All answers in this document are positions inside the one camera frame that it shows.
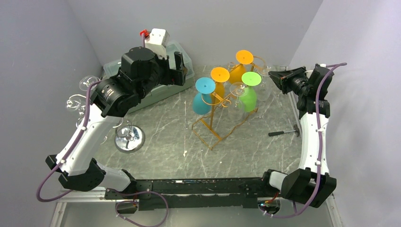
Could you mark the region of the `green wine glass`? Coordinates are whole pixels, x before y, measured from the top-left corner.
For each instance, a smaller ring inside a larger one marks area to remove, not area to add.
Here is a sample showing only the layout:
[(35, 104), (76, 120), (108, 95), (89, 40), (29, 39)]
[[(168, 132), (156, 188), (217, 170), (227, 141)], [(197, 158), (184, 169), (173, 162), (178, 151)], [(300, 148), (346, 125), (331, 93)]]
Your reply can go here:
[(239, 99), (244, 104), (244, 111), (251, 112), (256, 108), (257, 94), (254, 87), (262, 81), (261, 76), (253, 71), (246, 72), (241, 77), (242, 82), (246, 85), (244, 94), (240, 95)]

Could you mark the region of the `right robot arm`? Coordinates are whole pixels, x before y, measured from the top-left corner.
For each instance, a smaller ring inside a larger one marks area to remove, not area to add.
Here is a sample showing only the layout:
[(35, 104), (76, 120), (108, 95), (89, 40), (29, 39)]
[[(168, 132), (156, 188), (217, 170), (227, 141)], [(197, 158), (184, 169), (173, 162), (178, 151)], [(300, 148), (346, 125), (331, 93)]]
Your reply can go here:
[(296, 107), (302, 131), (298, 169), (290, 174), (269, 169), (262, 177), (261, 192), (318, 208), (332, 194), (337, 180), (330, 176), (326, 158), (326, 130), (331, 115), (325, 99), (334, 76), (334, 67), (316, 64), (310, 74), (305, 67), (270, 71), (269, 77), (283, 94), (298, 96)]

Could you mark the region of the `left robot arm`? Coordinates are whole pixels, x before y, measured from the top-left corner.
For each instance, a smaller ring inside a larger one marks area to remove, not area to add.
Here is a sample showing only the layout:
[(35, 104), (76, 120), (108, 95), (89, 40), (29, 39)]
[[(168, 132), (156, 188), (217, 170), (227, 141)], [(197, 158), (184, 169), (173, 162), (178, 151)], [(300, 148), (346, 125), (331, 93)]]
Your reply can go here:
[(64, 150), (46, 159), (59, 172), (65, 189), (87, 192), (98, 186), (116, 190), (123, 198), (136, 192), (136, 181), (126, 170), (117, 170), (94, 159), (104, 137), (127, 112), (159, 85), (183, 86), (186, 68), (181, 52), (174, 53), (175, 68), (169, 57), (151, 49), (134, 47), (121, 57), (116, 75), (96, 83), (88, 90), (84, 119)]

